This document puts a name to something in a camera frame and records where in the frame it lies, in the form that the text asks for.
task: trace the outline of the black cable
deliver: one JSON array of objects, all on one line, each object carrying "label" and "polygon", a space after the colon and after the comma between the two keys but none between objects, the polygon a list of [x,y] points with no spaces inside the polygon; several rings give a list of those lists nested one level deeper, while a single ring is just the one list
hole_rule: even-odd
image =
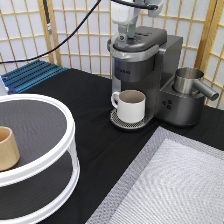
[{"label": "black cable", "polygon": [[134,8],[139,8],[139,9],[147,9],[147,10],[156,10],[158,9],[158,5],[139,5],[131,2],[125,2],[122,0],[111,0],[112,2],[119,3],[121,5],[126,5]]},{"label": "black cable", "polygon": [[38,55],[37,57],[33,57],[33,58],[29,58],[29,59],[24,59],[24,60],[18,60],[18,61],[4,61],[4,62],[0,62],[1,64],[6,64],[6,63],[15,63],[15,62],[25,62],[25,61],[32,61],[38,58],[43,57],[44,55],[50,54],[51,52],[57,50],[59,47],[61,47],[61,45],[63,45],[65,42],[67,42],[78,30],[79,28],[82,26],[82,24],[88,19],[88,17],[90,16],[90,14],[95,10],[95,8],[99,5],[99,3],[101,2],[101,0],[98,0],[97,3],[93,6],[93,8],[88,12],[88,14],[85,16],[85,18],[82,20],[82,22],[78,25],[78,27],[72,32],[72,34],[70,36],[68,36],[65,40],[63,40],[57,47],[55,47],[54,49]]}]

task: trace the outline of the round tiered stand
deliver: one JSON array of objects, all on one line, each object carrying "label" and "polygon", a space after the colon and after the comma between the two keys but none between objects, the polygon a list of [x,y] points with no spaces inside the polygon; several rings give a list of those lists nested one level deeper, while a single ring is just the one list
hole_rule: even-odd
[{"label": "round tiered stand", "polygon": [[75,123],[69,109],[50,97],[0,97],[0,126],[13,130],[19,162],[0,172],[0,224],[37,223],[72,194],[80,168]]}]

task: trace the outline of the ceramic mug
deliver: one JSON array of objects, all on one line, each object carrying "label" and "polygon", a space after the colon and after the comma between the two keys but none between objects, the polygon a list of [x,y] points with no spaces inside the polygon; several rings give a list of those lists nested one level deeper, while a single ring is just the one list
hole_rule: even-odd
[{"label": "ceramic mug", "polygon": [[137,123],[145,116],[145,95],[136,90],[114,92],[111,96],[112,105],[117,109],[117,116],[126,123]]},{"label": "ceramic mug", "polygon": [[0,127],[0,172],[13,167],[19,158],[20,154],[12,130]]}]

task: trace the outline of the stainless steel pitcher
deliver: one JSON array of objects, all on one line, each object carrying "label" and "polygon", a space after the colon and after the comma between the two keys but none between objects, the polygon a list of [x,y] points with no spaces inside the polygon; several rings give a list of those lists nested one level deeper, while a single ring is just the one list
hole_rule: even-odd
[{"label": "stainless steel pitcher", "polygon": [[191,95],[196,90],[214,101],[219,97],[219,93],[203,83],[204,73],[196,68],[179,68],[175,73],[173,88],[178,93]]}]

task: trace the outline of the coffee machine logo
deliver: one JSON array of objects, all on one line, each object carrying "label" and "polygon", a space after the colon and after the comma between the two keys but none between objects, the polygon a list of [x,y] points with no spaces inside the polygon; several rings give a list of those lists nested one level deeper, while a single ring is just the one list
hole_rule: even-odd
[{"label": "coffee machine logo", "polygon": [[125,69],[120,69],[120,68],[118,68],[118,67],[116,67],[116,71],[117,71],[117,72],[120,72],[120,73],[123,73],[123,74],[127,74],[127,75],[130,75],[130,74],[131,74],[130,71],[127,71],[127,70],[125,70]]}]

